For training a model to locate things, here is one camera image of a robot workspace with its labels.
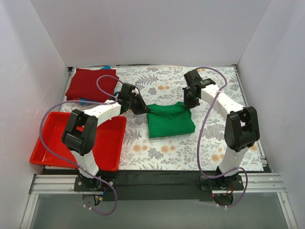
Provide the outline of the green t shirt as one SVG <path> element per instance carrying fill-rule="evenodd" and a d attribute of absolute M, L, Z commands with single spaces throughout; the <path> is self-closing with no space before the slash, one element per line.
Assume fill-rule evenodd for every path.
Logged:
<path fill-rule="evenodd" d="M 183 102 L 172 105 L 148 105 L 150 113 L 147 114 L 149 138 L 170 137 L 192 134 L 195 124 L 192 113 L 186 109 Z"/>

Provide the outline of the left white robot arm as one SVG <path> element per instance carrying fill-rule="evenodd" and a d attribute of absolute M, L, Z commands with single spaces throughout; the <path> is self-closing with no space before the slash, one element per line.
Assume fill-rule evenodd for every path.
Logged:
<path fill-rule="evenodd" d="M 151 112 L 138 88 L 123 83 L 121 90 L 113 94 L 110 100 L 85 111 L 75 109 L 70 114 L 61 140 L 74 156 L 79 166 L 79 177 L 89 190 L 96 191 L 102 186 L 101 178 L 96 176 L 100 170 L 92 150 L 97 129 L 104 122 L 128 110 L 132 110 L 135 115 Z"/>

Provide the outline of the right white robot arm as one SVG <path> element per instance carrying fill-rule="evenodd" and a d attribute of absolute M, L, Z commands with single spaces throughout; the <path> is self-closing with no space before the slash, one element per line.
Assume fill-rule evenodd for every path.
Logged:
<path fill-rule="evenodd" d="M 257 111 L 254 107 L 238 104 L 210 78 L 203 79 L 196 68 L 184 74 L 187 86 L 183 88 L 183 105 L 187 109 L 199 106 L 203 100 L 225 119 L 224 140 L 227 145 L 224 158 L 215 175 L 202 174 L 202 190 L 232 190 L 241 187 L 240 164 L 245 153 L 260 138 Z"/>

